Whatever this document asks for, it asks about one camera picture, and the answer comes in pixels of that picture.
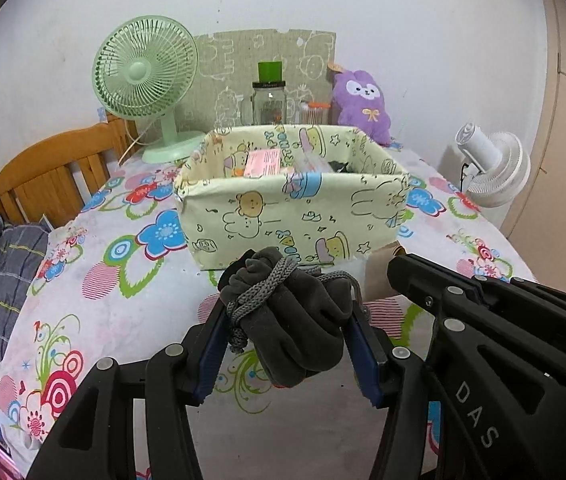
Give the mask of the grey drawstring pouch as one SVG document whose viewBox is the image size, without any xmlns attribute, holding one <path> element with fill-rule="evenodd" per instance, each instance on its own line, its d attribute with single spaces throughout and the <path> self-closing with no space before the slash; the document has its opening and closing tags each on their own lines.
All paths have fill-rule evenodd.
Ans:
<svg viewBox="0 0 566 480">
<path fill-rule="evenodd" d="M 295 387 L 340 362 L 342 328 L 362 304 L 351 274 L 304 269 L 275 247 L 245 252 L 225 269 L 218 289 L 232 351 L 253 344 L 266 376 L 280 388 Z"/>
</svg>

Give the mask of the pink tissue packet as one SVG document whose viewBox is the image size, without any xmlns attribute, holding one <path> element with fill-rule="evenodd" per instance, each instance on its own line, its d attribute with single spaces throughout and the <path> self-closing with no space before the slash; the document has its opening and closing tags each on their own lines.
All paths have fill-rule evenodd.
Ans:
<svg viewBox="0 0 566 480">
<path fill-rule="evenodd" d="M 279 148 L 255 150 L 248 153 L 244 168 L 246 178 L 275 176 L 282 172 L 282 153 Z"/>
</svg>

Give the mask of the black plastic bag bundle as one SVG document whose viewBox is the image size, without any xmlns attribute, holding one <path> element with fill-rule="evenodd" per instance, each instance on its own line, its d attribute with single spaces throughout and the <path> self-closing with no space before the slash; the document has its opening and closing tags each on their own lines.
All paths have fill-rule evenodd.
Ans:
<svg viewBox="0 0 566 480">
<path fill-rule="evenodd" d="M 360 174 L 361 172 L 360 167 L 351 160 L 348 160 L 348 162 L 330 160 L 328 164 L 335 174 Z"/>
</svg>

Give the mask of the clear plastic pencil case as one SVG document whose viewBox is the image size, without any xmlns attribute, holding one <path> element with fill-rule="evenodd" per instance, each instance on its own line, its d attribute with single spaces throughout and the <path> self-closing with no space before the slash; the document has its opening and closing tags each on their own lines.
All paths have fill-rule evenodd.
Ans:
<svg viewBox="0 0 566 480">
<path fill-rule="evenodd" d="M 289 172 L 291 174 L 330 174 L 333 168 L 319 154 L 301 153 L 295 157 Z"/>
</svg>

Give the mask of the white beige rolled sock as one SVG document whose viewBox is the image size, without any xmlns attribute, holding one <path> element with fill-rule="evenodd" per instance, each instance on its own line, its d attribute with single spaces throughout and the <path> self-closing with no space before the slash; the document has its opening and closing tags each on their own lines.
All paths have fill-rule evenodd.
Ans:
<svg viewBox="0 0 566 480">
<path fill-rule="evenodd" d="M 393 258 L 402 254 L 405 254 L 405 249 L 399 242 L 393 242 L 376 250 L 366 259 L 364 284 L 362 285 L 364 301 L 379 300 L 399 295 L 389 284 L 387 268 Z"/>
</svg>

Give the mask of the white standing fan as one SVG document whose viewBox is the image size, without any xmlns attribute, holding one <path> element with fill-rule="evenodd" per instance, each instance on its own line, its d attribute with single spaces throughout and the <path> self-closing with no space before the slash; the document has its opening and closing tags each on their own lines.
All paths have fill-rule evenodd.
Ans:
<svg viewBox="0 0 566 480">
<path fill-rule="evenodd" d="M 465 195 L 479 207 L 498 208 L 511 203 L 522 192 L 531 162 L 514 133 L 491 134 L 468 122 L 455 135 L 456 147 L 475 168 Z"/>
</svg>

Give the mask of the yellow cartoon fabric bin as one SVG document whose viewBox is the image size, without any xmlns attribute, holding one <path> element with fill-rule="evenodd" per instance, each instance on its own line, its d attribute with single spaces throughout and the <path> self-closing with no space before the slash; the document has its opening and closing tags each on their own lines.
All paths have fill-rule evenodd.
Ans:
<svg viewBox="0 0 566 480">
<path fill-rule="evenodd" d="M 279 148 L 282 172 L 246 178 L 248 153 Z M 360 167 L 360 174 L 291 174 L 301 153 Z M 273 246 L 300 264 L 366 257 L 393 243 L 411 176 L 363 131 L 343 126 L 249 126 L 210 132 L 174 180 L 187 246 L 204 270 Z"/>
</svg>

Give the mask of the floral tablecloth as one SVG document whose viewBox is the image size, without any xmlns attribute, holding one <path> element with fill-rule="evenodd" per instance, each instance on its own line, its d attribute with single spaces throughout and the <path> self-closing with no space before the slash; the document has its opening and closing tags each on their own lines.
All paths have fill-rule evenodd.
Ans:
<svg viewBox="0 0 566 480">
<path fill-rule="evenodd" d="M 390 155 L 413 177 L 399 231 L 408 252 L 466 276 L 531 278 L 491 214 L 414 152 Z M 196 266 L 172 199 L 150 186 L 173 175 L 132 158 L 52 234 L 0 363 L 0 426 L 18 471 L 29 470 L 98 359 L 146 360 L 216 302 L 219 273 Z M 188 417 L 209 479 L 364 479 L 385 419 L 348 361 L 280 389 L 252 350 L 225 356 L 213 392 Z"/>
</svg>

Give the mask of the purple plush bunny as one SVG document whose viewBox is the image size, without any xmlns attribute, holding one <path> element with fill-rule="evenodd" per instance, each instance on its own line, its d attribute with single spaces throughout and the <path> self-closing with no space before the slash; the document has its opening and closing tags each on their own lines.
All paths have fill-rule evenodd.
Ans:
<svg viewBox="0 0 566 480">
<path fill-rule="evenodd" d="M 345 70 L 334 75 L 333 102 L 337 123 L 363 131 L 381 146 L 391 143 L 391 119 L 383 91 L 365 70 Z"/>
</svg>

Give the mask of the cotton swab jar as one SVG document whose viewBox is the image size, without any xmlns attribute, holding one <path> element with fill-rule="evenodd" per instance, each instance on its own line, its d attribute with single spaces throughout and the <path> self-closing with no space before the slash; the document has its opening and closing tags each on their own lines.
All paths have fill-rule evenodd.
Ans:
<svg viewBox="0 0 566 480">
<path fill-rule="evenodd" d="M 330 103 L 301 101 L 299 122 L 304 125 L 324 125 L 330 118 Z"/>
</svg>

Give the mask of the glass mason jar mug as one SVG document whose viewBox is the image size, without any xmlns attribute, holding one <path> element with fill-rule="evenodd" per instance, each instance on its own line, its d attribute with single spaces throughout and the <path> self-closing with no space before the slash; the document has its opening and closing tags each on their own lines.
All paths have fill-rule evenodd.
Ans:
<svg viewBox="0 0 566 480">
<path fill-rule="evenodd" d="M 283 125 L 287 115 L 286 82 L 252 84 L 249 98 L 240 103 L 240 123 L 243 126 Z"/>
</svg>

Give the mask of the wooden bed headboard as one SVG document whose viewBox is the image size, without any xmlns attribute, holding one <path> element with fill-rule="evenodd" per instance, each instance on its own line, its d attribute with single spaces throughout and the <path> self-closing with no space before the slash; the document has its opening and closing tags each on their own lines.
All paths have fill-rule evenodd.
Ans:
<svg viewBox="0 0 566 480">
<path fill-rule="evenodd" d="M 138 148 L 136 127 L 108 113 L 106 122 L 49 136 L 16 155 L 0 170 L 0 216 L 13 224 L 45 217 L 63 226 L 85 205 L 71 171 L 77 165 L 88 191 L 100 190 L 110 177 L 105 154 L 126 159 Z"/>
</svg>

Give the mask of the green plastic cup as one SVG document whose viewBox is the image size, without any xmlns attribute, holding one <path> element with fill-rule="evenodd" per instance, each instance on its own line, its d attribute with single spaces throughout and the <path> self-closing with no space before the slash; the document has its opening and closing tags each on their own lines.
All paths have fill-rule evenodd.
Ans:
<svg viewBox="0 0 566 480">
<path fill-rule="evenodd" d="M 262 61 L 258 63 L 258 79 L 260 84 L 273 84 L 283 80 L 283 63 L 281 61 Z"/>
</svg>

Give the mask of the green desk fan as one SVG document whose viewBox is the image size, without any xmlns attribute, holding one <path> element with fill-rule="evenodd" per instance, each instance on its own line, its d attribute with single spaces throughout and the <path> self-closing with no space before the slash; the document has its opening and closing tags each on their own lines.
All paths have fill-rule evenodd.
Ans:
<svg viewBox="0 0 566 480">
<path fill-rule="evenodd" d="M 204 136 L 179 132 L 174 117 L 197 71 L 196 41 L 186 27 L 168 16 L 143 15 L 118 26 L 100 45 L 92 86 L 109 113 L 160 122 L 161 140 L 145 149 L 144 162 L 177 162 L 189 158 Z"/>
</svg>

